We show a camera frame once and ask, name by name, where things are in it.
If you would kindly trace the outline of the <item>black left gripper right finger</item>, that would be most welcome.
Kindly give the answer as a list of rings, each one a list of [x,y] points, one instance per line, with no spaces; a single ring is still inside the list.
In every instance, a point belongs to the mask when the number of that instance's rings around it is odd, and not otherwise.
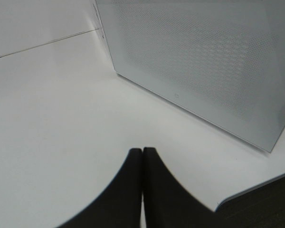
[[[148,228],[234,227],[183,188],[155,148],[145,147],[142,155],[142,192]]]

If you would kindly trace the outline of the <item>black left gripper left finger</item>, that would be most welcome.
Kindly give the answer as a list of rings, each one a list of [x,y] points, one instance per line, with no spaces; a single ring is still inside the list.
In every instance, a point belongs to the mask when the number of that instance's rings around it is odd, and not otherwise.
[[[142,150],[129,150],[104,191],[61,228],[139,228],[142,206]]]

